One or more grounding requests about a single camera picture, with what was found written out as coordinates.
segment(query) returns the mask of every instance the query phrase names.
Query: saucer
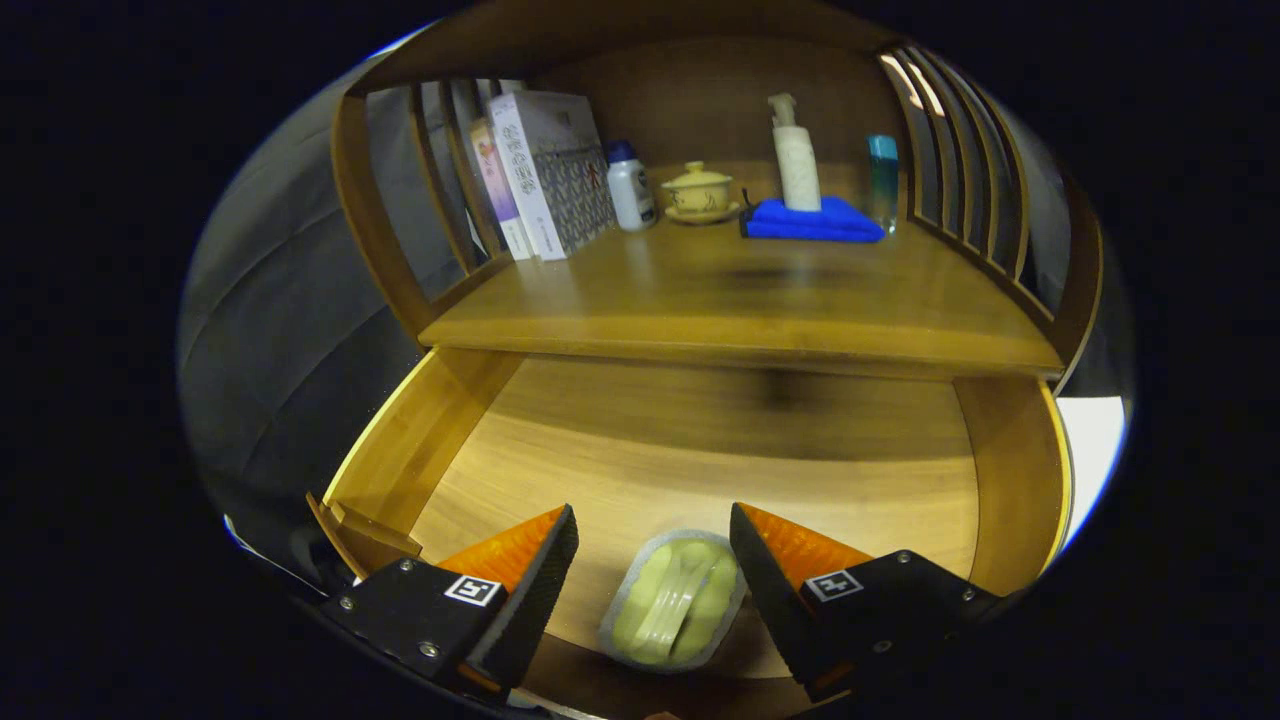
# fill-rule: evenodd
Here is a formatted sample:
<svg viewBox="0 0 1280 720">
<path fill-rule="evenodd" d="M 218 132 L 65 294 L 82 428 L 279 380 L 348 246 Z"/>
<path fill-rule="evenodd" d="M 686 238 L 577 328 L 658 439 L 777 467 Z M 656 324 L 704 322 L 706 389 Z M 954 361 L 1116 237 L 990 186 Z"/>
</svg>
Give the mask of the saucer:
<svg viewBox="0 0 1280 720">
<path fill-rule="evenodd" d="M 721 220 L 727 220 L 742 209 L 742 204 L 733 201 L 724 210 L 712 210 L 709 213 L 677 213 L 675 208 L 667 208 L 667 217 L 686 225 L 709 225 Z"/>
</svg>

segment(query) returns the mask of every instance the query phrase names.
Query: yellow ceramic bowl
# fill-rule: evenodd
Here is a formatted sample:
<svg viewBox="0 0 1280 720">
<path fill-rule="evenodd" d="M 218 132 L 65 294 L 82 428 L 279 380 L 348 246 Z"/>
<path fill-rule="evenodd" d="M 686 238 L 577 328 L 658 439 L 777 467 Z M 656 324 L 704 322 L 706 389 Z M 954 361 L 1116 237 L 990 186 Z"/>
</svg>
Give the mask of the yellow ceramic bowl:
<svg viewBox="0 0 1280 720">
<path fill-rule="evenodd" d="M 685 163 L 687 173 L 662 183 L 677 213 L 714 213 L 728 209 L 728 183 L 733 178 L 703 169 L 701 160 Z"/>
</svg>

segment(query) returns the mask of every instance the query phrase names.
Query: patterned book cover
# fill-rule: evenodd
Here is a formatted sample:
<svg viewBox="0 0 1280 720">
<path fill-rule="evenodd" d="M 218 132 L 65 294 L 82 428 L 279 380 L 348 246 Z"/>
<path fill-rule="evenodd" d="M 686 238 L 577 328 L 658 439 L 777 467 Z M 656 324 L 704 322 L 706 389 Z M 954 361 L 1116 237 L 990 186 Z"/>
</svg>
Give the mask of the patterned book cover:
<svg viewBox="0 0 1280 720">
<path fill-rule="evenodd" d="M 498 227 L 502 228 L 502 237 L 507 241 L 507 250 L 516 260 L 536 258 L 525 236 L 525 227 L 520 223 L 520 211 L 507 183 L 507 173 L 503 172 L 502 160 L 498 159 L 498 147 L 493 141 L 493 123 L 489 118 L 471 123 L 471 149 L 476 154 L 476 164 L 484 176 L 489 202 L 493 205 L 494 215 L 498 217 Z"/>
<path fill-rule="evenodd" d="M 586 97 L 517 91 L 489 105 L 525 232 L 544 260 L 573 255 L 617 224 L 608 163 Z"/>
</svg>

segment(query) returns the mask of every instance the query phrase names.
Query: white pump bottle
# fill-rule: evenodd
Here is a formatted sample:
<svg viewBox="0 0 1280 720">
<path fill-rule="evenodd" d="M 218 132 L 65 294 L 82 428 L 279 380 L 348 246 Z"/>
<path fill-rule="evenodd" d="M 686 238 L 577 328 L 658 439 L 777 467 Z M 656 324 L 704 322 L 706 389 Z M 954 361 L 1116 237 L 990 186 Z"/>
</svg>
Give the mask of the white pump bottle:
<svg viewBox="0 0 1280 720">
<path fill-rule="evenodd" d="M 782 204 L 787 210 L 822 210 L 818 160 L 809 131 L 796 127 L 796 99 L 788 92 L 769 96 L 773 105 L 773 147 L 782 172 Z"/>
</svg>

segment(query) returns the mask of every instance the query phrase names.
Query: folded blue cloth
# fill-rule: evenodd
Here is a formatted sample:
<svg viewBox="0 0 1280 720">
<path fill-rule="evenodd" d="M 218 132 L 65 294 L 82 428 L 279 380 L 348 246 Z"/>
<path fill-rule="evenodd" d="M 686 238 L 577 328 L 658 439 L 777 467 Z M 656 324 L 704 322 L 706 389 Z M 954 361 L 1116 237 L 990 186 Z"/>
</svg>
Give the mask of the folded blue cloth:
<svg viewBox="0 0 1280 720">
<path fill-rule="evenodd" d="M 760 202 L 746 222 L 746 237 L 877 242 L 884 231 L 838 197 L 823 197 L 822 210 L 787 210 L 778 199 Z"/>
</svg>

